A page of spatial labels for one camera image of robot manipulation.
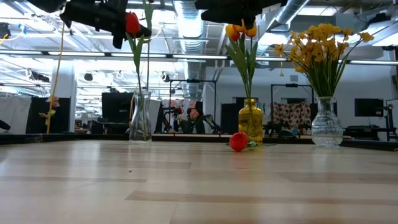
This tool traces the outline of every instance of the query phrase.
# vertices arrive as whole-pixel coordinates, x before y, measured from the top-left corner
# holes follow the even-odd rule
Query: yellow glass vase
[[[256,99],[245,99],[239,111],[239,132],[247,134],[249,140],[262,143],[262,111],[256,108]]]

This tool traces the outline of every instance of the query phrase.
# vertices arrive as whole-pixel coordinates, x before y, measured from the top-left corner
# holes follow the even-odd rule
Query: person
[[[51,103],[51,97],[46,100],[47,103]],[[39,113],[42,118],[45,118],[45,125],[47,127],[49,123],[49,114]],[[63,130],[63,116],[62,110],[60,107],[60,100],[58,97],[54,97],[52,110],[50,112],[51,120],[50,120],[50,133],[61,133]]]
[[[194,128],[197,134],[205,134],[205,124],[203,123],[203,112],[197,108],[189,108],[188,113],[188,132],[192,133]]]

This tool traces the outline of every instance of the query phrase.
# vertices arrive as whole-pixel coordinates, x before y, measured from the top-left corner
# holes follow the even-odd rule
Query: textured glass vase
[[[239,111],[239,132],[247,134],[249,140],[262,143],[262,111],[256,108],[255,99],[245,99],[244,108]]]
[[[151,92],[142,90],[142,97],[139,91],[135,92],[134,114],[131,120],[130,140],[147,142],[151,140],[149,104]]]
[[[312,141],[318,147],[338,147],[343,140],[343,128],[333,111],[333,97],[319,97],[318,114],[312,121]]]

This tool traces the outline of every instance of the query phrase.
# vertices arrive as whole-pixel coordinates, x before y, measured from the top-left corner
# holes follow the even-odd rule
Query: wooden tabletop
[[[398,223],[394,152],[67,141],[0,161],[0,223]]]

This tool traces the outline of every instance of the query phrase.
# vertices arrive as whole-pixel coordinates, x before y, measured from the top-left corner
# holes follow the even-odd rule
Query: floral curtain
[[[300,124],[311,123],[311,109],[309,103],[274,103],[274,123],[279,124],[280,120],[287,121],[290,129],[298,129]]]

